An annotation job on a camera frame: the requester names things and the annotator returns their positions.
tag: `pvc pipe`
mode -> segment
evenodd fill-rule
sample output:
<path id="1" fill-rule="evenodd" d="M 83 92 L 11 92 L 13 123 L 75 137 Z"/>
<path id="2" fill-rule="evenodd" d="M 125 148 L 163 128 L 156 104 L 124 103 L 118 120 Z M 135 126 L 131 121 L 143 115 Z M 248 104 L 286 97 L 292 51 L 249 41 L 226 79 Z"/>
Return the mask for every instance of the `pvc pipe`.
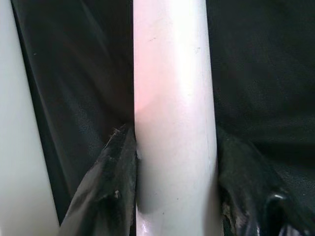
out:
<path id="1" fill-rule="evenodd" d="M 0 235 L 59 225 L 10 0 L 0 0 Z"/>
<path id="2" fill-rule="evenodd" d="M 133 7 L 137 235 L 220 235 L 205 0 Z"/>

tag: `white pipe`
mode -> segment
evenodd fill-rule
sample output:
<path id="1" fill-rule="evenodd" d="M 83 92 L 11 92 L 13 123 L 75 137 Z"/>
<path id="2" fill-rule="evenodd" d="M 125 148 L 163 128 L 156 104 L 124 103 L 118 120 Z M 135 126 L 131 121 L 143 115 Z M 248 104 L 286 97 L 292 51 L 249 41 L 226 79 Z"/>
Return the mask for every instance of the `white pipe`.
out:
<path id="1" fill-rule="evenodd" d="M 205 0 L 134 0 L 137 235 L 217 236 Z"/>
<path id="2" fill-rule="evenodd" d="M 0 0 L 0 235 L 56 236 L 58 221 L 10 0 Z"/>

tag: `cylindrical tube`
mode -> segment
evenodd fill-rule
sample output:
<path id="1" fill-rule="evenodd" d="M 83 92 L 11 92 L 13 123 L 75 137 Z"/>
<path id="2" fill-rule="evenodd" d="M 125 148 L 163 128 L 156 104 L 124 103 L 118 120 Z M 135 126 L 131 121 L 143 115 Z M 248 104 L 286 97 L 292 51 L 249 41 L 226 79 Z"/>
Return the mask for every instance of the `cylindrical tube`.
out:
<path id="1" fill-rule="evenodd" d="M 137 235 L 220 235 L 205 0 L 134 0 Z"/>
<path id="2" fill-rule="evenodd" d="M 59 224 L 10 0 L 0 0 L 0 235 L 55 236 Z"/>

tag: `black fabric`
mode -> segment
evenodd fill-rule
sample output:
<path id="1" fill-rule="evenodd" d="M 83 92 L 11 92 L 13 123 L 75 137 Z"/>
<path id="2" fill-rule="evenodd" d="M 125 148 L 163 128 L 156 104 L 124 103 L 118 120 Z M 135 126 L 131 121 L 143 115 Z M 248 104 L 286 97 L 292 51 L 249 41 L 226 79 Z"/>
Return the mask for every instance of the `black fabric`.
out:
<path id="1" fill-rule="evenodd" d="M 75 193 L 59 236 L 127 236 L 133 223 L 136 143 L 133 128 L 112 136 Z"/>
<path id="2" fill-rule="evenodd" d="M 218 128 L 218 157 L 225 235 L 315 236 L 315 215 L 252 144 Z"/>
<path id="3" fill-rule="evenodd" d="M 207 0 L 217 124 L 315 212 L 315 1 Z"/>
<path id="4" fill-rule="evenodd" d="M 131 2 L 12 3 L 62 222 L 114 128 L 133 122 Z"/>

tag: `white pole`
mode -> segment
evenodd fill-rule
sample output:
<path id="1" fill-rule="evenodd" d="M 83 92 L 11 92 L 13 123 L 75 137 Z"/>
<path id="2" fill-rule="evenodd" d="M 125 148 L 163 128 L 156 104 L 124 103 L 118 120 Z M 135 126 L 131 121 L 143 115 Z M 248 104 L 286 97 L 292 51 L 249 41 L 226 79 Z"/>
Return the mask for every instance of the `white pole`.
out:
<path id="1" fill-rule="evenodd" d="M 0 235 L 58 228 L 12 6 L 0 0 Z"/>
<path id="2" fill-rule="evenodd" d="M 220 235 L 205 0 L 134 0 L 137 235 Z"/>

